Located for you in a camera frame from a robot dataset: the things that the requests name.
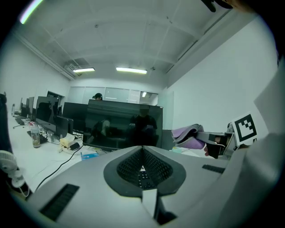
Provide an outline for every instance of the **desk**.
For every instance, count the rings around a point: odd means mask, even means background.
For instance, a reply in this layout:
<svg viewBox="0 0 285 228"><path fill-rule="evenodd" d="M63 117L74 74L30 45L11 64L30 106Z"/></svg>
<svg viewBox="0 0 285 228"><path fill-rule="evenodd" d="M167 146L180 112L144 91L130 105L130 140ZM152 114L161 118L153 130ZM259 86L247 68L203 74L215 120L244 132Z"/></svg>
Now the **desk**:
<svg viewBox="0 0 285 228"><path fill-rule="evenodd" d="M71 155L65 152L58 152L58 145L51 143L44 143L39 148L34 148L32 145L32 138L27 134L29 126L14 126L19 125L15 118L8 114L8 131L10 142L12 145L13 154L16 156L17 165L23 172L23 177L29 186L30 190L34 192L40 182L52 174L65 161L70 159ZM86 150L89 147L83 147L80 151ZM41 186L48 180L54 178L69 167L81 161L80 151L77 152L73 158L64 164L54 175L48 178Z"/></svg>

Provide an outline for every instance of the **white fan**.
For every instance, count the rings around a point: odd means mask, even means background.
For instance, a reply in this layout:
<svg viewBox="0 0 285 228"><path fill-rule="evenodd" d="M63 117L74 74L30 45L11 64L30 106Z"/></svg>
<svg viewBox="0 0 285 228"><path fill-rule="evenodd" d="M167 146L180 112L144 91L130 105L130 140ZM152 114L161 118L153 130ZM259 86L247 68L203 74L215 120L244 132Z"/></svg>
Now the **white fan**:
<svg viewBox="0 0 285 228"><path fill-rule="evenodd" d="M25 180L22 176L22 172L17 170L16 157L12 153L0 151L0 169L7 173L8 177L12 179L11 183L14 188L19 188L25 197L29 195L29 190L28 195L25 195L21 189Z"/></svg>

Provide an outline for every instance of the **white cable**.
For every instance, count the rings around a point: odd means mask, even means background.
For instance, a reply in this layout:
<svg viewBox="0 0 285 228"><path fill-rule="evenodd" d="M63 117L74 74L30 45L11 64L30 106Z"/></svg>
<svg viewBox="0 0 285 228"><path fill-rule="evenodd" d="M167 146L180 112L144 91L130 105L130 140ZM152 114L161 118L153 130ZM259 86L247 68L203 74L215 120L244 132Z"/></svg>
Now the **white cable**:
<svg viewBox="0 0 285 228"><path fill-rule="evenodd" d="M30 188L29 188L29 187L28 187L28 194L27 194L27 195L25 195L25 194L23 193L21 187L19 187L19 189L20 189L20 191L21 191L21 193L23 194L24 197L28 197L28 196L29 196L29 194L30 194Z"/></svg>

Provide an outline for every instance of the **person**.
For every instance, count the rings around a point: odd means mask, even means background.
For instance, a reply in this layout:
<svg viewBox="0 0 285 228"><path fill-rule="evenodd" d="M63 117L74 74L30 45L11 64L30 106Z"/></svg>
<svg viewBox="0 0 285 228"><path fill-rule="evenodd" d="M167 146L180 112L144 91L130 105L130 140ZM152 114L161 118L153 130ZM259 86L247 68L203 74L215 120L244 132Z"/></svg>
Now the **person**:
<svg viewBox="0 0 285 228"><path fill-rule="evenodd" d="M95 99L97 101L102 101L102 94L101 93L97 93L95 96L92 97L92 99Z"/></svg>
<svg viewBox="0 0 285 228"><path fill-rule="evenodd" d="M149 111L149 105L141 105L139 114L130 119L130 128L133 128L131 138L136 146L156 146L157 125L155 119L149 115Z"/></svg>

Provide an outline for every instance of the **ceiling beam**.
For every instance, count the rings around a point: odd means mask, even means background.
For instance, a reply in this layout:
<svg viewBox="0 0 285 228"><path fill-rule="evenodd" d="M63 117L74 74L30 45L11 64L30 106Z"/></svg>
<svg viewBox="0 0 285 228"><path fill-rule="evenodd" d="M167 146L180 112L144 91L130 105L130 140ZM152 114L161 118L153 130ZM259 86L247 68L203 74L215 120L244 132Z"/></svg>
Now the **ceiling beam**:
<svg viewBox="0 0 285 228"><path fill-rule="evenodd" d="M63 26L63 30L53 35L47 41L47 44L54 41L54 39L60 38L64 34L68 32L76 32L82 25L86 24L104 24L104 23L116 23L118 21L122 22L134 22L134 21L145 21L147 17L151 17L151 20L155 23L162 25L162 26L169 26L175 28L177 30L183 31L187 34L192 35L196 39L200 39L203 36L203 31L200 29L195 28L189 24L185 23L178 23L175 20L170 21L165 15L158 14L158 13L151 13L151 12L142 12L138 10L137 12L122 12L119 11L117 13L110 12L104 14L96 14L96 16L91 15L89 18L81 17L77 18L74 21L71 21Z"/></svg>
<svg viewBox="0 0 285 228"><path fill-rule="evenodd" d="M122 54L129 54L134 56L140 56L141 54L140 48L130 48L130 47L109 47L106 49L105 47L100 48L93 48L88 50L83 50L77 53L71 53L69 54L72 59L78 59L78 58L86 58L86 57L94 57L94 56L102 56L102 55L119 55ZM157 55L155 52L151 51L145 51L143 54L143 57L150 58L150 59L156 59ZM160 54L157 58L158 61L163 61L166 63L175 64L177 62L177 59L175 57L167 56Z"/></svg>

